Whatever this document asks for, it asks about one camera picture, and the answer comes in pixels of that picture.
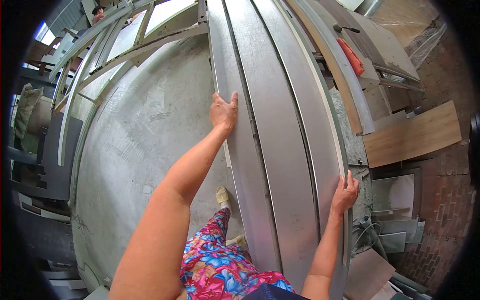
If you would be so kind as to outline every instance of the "floral skirt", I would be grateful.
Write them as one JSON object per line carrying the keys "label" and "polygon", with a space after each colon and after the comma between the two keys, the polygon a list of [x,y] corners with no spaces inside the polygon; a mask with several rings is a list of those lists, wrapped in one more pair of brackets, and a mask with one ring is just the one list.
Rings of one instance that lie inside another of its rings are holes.
{"label": "floral skirt", "polygon": [[259,272],[248,252],[226,246],[230,210],[220,209],[185,245],[180,279],[187,299],[241,299],[263,282],[294,292],[280,272]]}

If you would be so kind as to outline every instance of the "brick wall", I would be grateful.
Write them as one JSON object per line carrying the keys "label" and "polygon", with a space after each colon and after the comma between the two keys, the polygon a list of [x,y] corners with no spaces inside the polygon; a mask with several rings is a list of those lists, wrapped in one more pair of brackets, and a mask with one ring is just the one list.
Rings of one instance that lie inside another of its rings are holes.
{"label": "brick wall", "polygon": [[474,191],[468,171],[468,133],[470,116],[479,108],[480,98],[450,29],[418,73],[425,94],[417,99],[412,97],[412,106],[421,105],[428,110],[453,100],[462,133],[461,142],[420,157],[436,161],[435,193],[421,204],[420,218],[426,221],[422,243],[407,244],[395,265],[397,272],[434,293],[454,262],[472,218]]}

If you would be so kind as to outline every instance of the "orange clamp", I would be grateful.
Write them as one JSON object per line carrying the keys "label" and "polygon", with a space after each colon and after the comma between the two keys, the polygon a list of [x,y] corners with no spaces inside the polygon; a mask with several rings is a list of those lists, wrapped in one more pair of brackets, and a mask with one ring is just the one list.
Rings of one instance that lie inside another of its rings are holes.
{"label": "orange clamp", "polygon": [[353,52],[352,48],[347,44],[347,42],[342,39],[338,38],[336,41],[340,44],[340,47],[342,48],[343,52],[348,58],[348,61],[352,65],[353,71],[355,72],[355,75],[360,76],[365,72],[365,69],[363,68],[363,63],[361,62],[360,58],[357,56],[355,52]]}

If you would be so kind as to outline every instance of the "concrete floor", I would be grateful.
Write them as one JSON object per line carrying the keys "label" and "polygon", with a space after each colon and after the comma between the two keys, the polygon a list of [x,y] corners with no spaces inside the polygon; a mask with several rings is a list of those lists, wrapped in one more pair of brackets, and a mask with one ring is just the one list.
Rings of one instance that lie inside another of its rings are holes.
{"label": "concrete floor", "polygon": [[[75,252],[89,289],[111,284],[153,190],[212,129],[209,58],[207,35],[167,44],[130,69],[99,108],[86,139],[72,210]],[[82,114],[86,104],[78,106]],[[234,191],[222,149],[193,200],[189,236],[217,211],[219,185]],[[243,233],[238,203],[230,198],[228,238]]]}

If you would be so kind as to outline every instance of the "gray metal panel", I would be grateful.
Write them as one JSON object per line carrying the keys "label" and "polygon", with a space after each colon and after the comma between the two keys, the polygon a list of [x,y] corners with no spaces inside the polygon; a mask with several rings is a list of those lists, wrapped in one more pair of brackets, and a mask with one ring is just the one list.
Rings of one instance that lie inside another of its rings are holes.
{"label": "gray metal panel", "polygon": [[242,89],[237,59],[230,37],[222,0],[209,0],[208,26],[215,90],[229,101],[238,91],[238,120],[228,137],[228,149],[235,181],[235,190],[253,263],[260,271],[280,271],[273,216],[264,190],[261,161],[253,139],[250,116]]}
{"label": "gray metal panel", "polygon": [[381,234],[378,236],[385,253],[399,253],[405,251],[406,232]]}
{"label": "gray metal panel", "polygon": [[[253,2],[273,39],[295,96],[294,106],[298,106],[299,123],[304,128],[303,140],[312,162],[313,188],[317,195],[320,229],[323,233],[328,220],[332,197],[337,187],[340,168],[342,174],[344,173],[344,159],[340,151],[340,148],[344,146],[339,144],[339,141],[343,142],[343,140],[341,140],[341,134],[340,139],[338,138],[333,123],[332,112],[327,101],[330,94],[324,82],[316,81],[311,71],[313,63],[310,65],[307,61],[307,59],[314,61],[314,58],[305,55],[308,53],[311,56],[310,51],[307,50],[308,45],[305,43],[305,49],[301,48],[291,27],[284,18],[285,15],[281,14],[281,11],[271,0],[253,0]],[[347,278],[348,267],[344,267],[342,264],[344,242],[348,244],[348,237],[345,241],[342,231],[336,272],[330,291],[332,299],[342,297]]]}
{"label": "gray metal panel", "polygon": [[299,122],[282,64],[252,3],[225,2],[257,120],[283,273],[300,290],[319,233]]}
{"label": "gray metal panel", "polygon": [[415,236],[417,233],[418,226],[418,217],[413,220],[401,220],[401,221],[380,221],[377,222],[380,225],[380,233],[397,233],[397,232],[406,232],[405,242],[413,243],[415,242]]}
{"label": "gray metal panel", "polygon": [[418,222],[417,231],[415,232],[415,238],[413,241],[414,243],[421,243],[424,230],[425,230],[425,221]]}

